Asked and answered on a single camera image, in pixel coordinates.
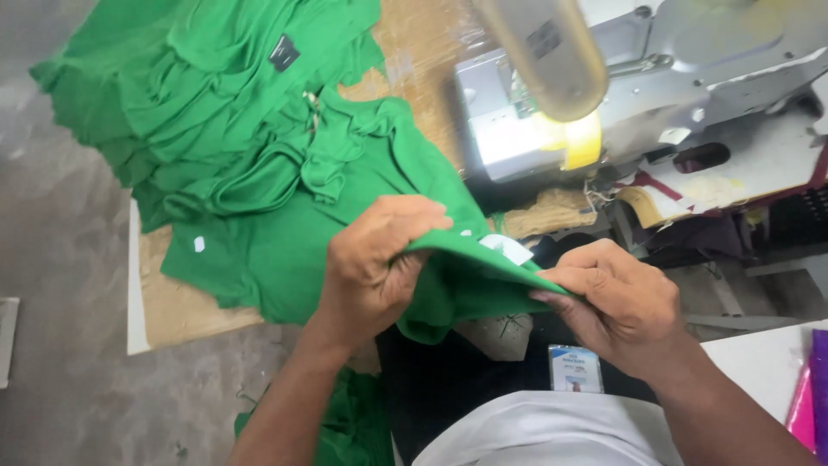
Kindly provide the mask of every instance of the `wooden table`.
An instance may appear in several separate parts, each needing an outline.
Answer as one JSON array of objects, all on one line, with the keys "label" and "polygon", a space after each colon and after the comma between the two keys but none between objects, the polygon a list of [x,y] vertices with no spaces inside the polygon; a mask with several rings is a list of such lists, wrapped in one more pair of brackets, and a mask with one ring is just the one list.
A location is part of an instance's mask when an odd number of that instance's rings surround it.
[{"label": "wooden table", "polygon": [[[463,167],[462,118],[454,87],[454,65],[483,53],[491,44],[472,18],[468,2],[382,0],[383,16],[374,36],[386,56],[388,78],[371,70],[359,85],[340,90],[352,100],[395,95],[412,106],[417,127],[460,170]],[[551,189],[533,206],[506,215],[515,237],[591,225],[595,214],[581,192]],[[171,228],[139,235],[132,212],[128,353],[208,337],[262,320],[255,309],[222,310],[208,294],[160,272]]]}]

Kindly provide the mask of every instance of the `forearm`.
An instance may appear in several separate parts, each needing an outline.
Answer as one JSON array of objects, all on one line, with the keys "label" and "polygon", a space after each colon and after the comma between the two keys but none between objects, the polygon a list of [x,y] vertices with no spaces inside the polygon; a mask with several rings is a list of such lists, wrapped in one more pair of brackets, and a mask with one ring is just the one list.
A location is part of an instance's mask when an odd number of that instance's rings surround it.
[{"label": "forearm", "polygon": [[812,466],[816,460],[736,386],[700,345],[681,370],[651,383],[686,466]]},{"label": "forearm", "polygon": [[296,349],[238,437],[228,466],[313,463],[320,423],[349,353],[321,346],[308,322]]}]

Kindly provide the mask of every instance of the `white label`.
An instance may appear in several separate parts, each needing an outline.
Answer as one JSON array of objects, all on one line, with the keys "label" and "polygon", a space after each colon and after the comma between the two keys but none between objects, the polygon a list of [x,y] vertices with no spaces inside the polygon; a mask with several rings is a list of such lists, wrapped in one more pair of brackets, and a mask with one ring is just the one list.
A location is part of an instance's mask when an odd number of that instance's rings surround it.
[{"label": "white label", "polygon": [[601,367],[592,351],[581,347],[549,346],[552,390],[604,393]]},{"label": "white label", "polygon": [[480,240],[480,244],[491,250],[501,252],[515,265],[523,265],[534,256],[530,250],[524,248],[520,243],[503,235],[488,235]]}]

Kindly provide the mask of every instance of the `hand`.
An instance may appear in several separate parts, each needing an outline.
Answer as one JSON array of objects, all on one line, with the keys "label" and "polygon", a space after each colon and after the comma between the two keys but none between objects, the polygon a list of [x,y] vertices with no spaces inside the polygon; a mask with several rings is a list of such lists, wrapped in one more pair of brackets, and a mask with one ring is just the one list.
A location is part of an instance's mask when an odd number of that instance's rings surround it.
[{"label": "hand", "polygon": [[539,275],[586,297],[591,306],[560,294],[532,292],[533,298],[557,308],[581,345],[629,376],[657,384],[701,350],[685,330],[678,287],[611,240],[572,250],[557,267]]},{"label": "hand", "polygon": [[347,358],[391,327],[411,302],[429,255],[400,253],[428,231],[452,223],[445,206],[423,196],[379,197],[328,244],[319,307],[305,332]]}]

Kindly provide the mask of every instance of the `photo on id card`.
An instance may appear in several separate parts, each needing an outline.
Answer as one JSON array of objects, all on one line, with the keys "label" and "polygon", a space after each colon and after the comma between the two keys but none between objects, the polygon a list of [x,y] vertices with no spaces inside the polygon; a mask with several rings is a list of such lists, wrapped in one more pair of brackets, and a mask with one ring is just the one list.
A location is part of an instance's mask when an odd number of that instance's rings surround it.
[{"label": "photo on id card", "polygon": [[586,348],[550,345],[549,375],[554,391],[604,393],[598,356]]}]

